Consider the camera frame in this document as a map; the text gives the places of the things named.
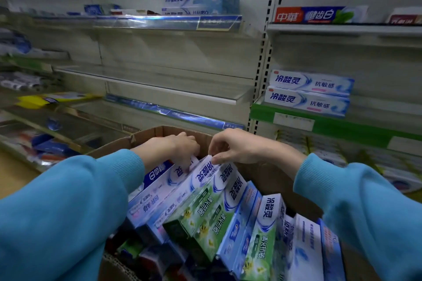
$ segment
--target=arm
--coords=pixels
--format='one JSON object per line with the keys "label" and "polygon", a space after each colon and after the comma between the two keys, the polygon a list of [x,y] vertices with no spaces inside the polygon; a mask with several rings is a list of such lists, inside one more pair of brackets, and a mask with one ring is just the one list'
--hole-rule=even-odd
{"label": "arm", "polygon": [[198,152],[184,134],[97,160],[71,157],[0,200],[0,280],[55,280],[68,271],[96,276],[102,245],[123,222],[127,195],[145,170],[169,158],[190,164]]}
{"label": "arm", "polygon": [[241,130],[225,130],[210,145],[213,162],[271,162],[295,179],[294,192],[324,211],[340,239],[360,250],[383,280],[422,278],[422,205],[372,168],[339,168],[310,154]]}

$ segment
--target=stacked toothpaste box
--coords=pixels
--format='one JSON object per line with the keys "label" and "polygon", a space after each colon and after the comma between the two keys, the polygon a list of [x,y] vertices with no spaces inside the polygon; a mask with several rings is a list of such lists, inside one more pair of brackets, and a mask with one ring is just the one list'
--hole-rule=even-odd
{"label": "stacked toothpaste box", "polygon": [[264,101],[344,117],[354,83],[353,79],[340,76],[273,69]]}
{"label": "stacked toothpaste box", "polygon": [[163,15],[239,14],[240,0],[163,0]]}
{"label": "stacked toothpaste box", "polygon": [[233,163],[192,157],[187,173],[166,161],[129,196],[106,249],[145,280],[343,280],[338,238],[286,210]]}

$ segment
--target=blue sleeve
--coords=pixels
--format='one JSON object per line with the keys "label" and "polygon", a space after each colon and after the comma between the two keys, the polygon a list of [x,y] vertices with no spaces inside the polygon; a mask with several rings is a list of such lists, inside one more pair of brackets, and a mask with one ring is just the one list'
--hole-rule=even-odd
{"label": "blue sleeve", "polygon": [[0,280],[96,280],[144,172],[130,150],[71,157],[0,200]]}
{"label": "blue sleeve", "polygon": [[310,154],[293,190],[324,211],[324,222],[361,251],[383,280],[422,279],[422,204],[371,167],[336,167]]}

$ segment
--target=yellow object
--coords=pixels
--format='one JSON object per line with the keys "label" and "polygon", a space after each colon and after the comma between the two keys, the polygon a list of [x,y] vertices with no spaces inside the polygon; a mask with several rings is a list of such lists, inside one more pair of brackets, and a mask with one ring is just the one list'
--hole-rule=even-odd
{"label": "yellow object", "polygon": [[39,109],[50,103],[64,103],[71,101],[87,100],[100,98],[101,96],[93,95],[91,93],[79,92],[55,92],[43,95],[26,95],[19,97],[19,103],[16,105],[27,109]]}

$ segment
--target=white price label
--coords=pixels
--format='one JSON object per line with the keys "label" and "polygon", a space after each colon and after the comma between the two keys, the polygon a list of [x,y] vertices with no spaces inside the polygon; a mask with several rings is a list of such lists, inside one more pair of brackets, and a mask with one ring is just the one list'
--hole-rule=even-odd
{"label": "white price label", "polygon": [[387,149],[422,156],[422,141],[403,137],[392,137]]}
{"label": "white price label", "polygon": [[273,123],[286,127],[312,131],[312,129],[314,128],[315,120],[276,112],[274,114]]}

